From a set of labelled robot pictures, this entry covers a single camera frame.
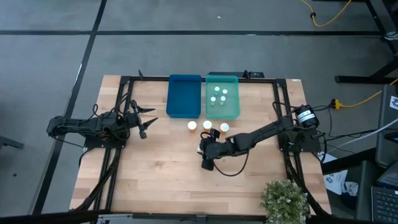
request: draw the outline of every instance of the gray carpet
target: gray carpet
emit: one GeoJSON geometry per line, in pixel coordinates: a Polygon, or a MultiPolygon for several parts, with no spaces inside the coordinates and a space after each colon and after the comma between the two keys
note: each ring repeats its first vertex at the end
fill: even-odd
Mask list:
{"type": "MultiPolygon", "coordinates": [[[[100,2],[1,1],[0,30],[91,30],[100,2]]],[[[344,2],[309,3],[320,24],[344,6],[344,2]]],[[[391,29],[382,3],[373,3],[386,29],[391,29]]],[[[99,29],[377,30],[377,26],[366,5],[358,2],[336,22],[319,29],[299,0],[114,0],[108,1],[99,29]]],[[[0,216],[29,213],[53,143],[45,133],[48,120],[64,112],[87,40],[87,35],[0,35],[0,134],[25,143],[23,150],[4,147],[0,151],[0,216]]],[[[352,104],[381,86],[336,84],[333,77],[370,75],[391,58],[386,43],[377,37],[97,36],[73,117],[91,114],[103,75],[137,75],[139,69],[145,75],[262,71],[270,78],[302,79],[307,102],[313,106],[325,105],[332,98],[352,104]]],[[[332,134],[376,128],[379,104],[377,97],[359,107],[332,111],[332,134]]],[[[328,132],[328,112],[319,112],[318,116],[320,130],[328,132]]],[[[71,135],[67,140],[83,143],[79,136],[71,135]]],[[[359,152],[374,145],[375,139],[369,138],[347,149],[359,152]]],[[[330,153],[336,157],[349,154],[337,150],[330,153]]],[[[68,210],[80,154],[81,149],[64,145],[44,212],[68,210]]],[[[346,215],[333,204],[332,209],[337,215],[346,215]]]]}

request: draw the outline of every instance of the plastic bin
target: plastic bin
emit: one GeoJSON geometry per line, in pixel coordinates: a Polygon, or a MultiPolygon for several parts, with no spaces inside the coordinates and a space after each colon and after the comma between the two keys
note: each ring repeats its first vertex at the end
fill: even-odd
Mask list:
{"type": "Polygon", "coordinates": [[[200,75],[170,75],[166,113],[171,118],[198,118],[201,110],[200,94],[200,75]]]}
{"type": "Polygon", "coordinates": [[[239,83],[234,75],[208,75],[206,77],[206,116],[213,119],[236,119],[241,114],[239,105],[239,83]],[[218,95],[215,95],[215,87],[220,88],[218,95]],[[210,98],[216,97],[214,106],[210,98]],[[226,97],[224,105],[220,105],[221,96],[226,97]]]}

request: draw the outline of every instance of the black table leg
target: black table leg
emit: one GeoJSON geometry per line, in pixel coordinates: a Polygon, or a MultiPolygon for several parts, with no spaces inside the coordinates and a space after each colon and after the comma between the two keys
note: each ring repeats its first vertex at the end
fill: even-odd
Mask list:
{"type": "Polygon", "coordinates": [[[22,143],[0,136],[0,149],[2,146],[12,146],[18,149],[22,149],[24,147],[22,143]]]}
{"type": "Polygon", "coordinates": [[[396,78],[385,78],[388,74],[398,68],[398,58],[394,58],[386,66],[380,68],[370,77],[354,77],[354,76],[335,76],[337,83],[358,83],[358,84],[390,84],[396,78]]]}
{"type": "Polygon", "coordinates": [[[376,148],[368,149],[351,156],[346,156],[334,161],[321,164],[323,175],[332,174],[341,170],[348,169],[353,166],[358,166],[362,161],[370,161],[376,163],[375,158],[376,148]]]}

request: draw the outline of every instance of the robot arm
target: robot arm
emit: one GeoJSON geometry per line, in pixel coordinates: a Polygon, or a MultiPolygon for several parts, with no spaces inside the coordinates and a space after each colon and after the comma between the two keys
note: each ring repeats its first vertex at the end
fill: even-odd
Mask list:
{"type": "Polygon", "coordinates": [[[70,119],[57,116],[50,120],[47,133],[53,138],[66,133],[78,133],[86,138],[94,137],[104,141],[112,141],[126,140],[129,129],[138,127],[141,139],[145,139],[147,137],[145,130],[157,118],[142,123],[139,113],[146,113],[155,109],[142,109],[137,106],[135,100],[131,100],[130,105],[133,113],[128,111],[125,116],[120,116],[114,109],[90,119],[70,119]]]}
{"type": "Polygon", "coordinates": [[[207,138],[202,138],[198,153],[203,156],[204,160],[219,159],[224,156],[241,156],[243,154],[247,154],[250,149],[256,146],[257,143],[277,134],[284,133],[286,131],[293,131],[296,133],[309,131],[317,128],[318,125],[319,120],[315,116],[311,106],[300,106],[295,108],[293,112],[279,118],[271,124],[259,128],[251,133],[239,133],[234,136],[227,137],[225,142],[217,142],[216,140],[219,138],[220,132],[212,129],[210,133],[206,133],[209,135],[207,138]],[[292,121],[292,113],[295,113],[296,115],[296,120],[298,121],[296,124],[292,121]]]}

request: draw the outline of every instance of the keyboard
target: keyboard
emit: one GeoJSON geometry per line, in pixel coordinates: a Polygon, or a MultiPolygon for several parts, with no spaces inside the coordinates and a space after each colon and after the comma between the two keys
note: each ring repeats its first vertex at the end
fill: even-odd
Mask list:
{"type": "Polygon", "coordinates": [[[374,222],[398,224],[398,191],[372,187],[372,205],[374,222]]]}

